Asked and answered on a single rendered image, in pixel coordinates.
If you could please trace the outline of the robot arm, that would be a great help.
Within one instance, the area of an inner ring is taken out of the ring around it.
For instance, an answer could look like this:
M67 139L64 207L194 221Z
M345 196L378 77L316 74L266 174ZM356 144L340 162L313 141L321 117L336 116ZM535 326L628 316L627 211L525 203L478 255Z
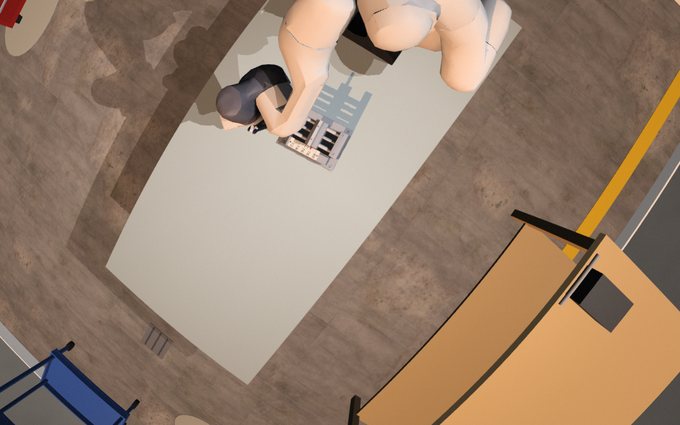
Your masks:
M281 138L303 128L329 78L333 48L357 11L381 50L442 51L442 80L463 93L475 91L488 74L512 17L504 0L295 0L278 37L293 88L280 66L249 70L218 93L224 130L263 119Z

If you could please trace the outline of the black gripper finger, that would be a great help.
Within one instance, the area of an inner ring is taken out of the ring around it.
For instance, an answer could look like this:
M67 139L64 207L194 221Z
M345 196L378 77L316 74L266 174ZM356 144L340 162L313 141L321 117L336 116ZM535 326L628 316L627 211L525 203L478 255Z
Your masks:
M254 127L253 125L251 125L251 126L249 126L249 128L247 129L247 131L249 131L249 132L251 132L251 133L253 133L253 134L256 134L258 131L262 131L262 130L264 130L264 129L267 129L266 123L261 123L261 124L257 125L256 127Z

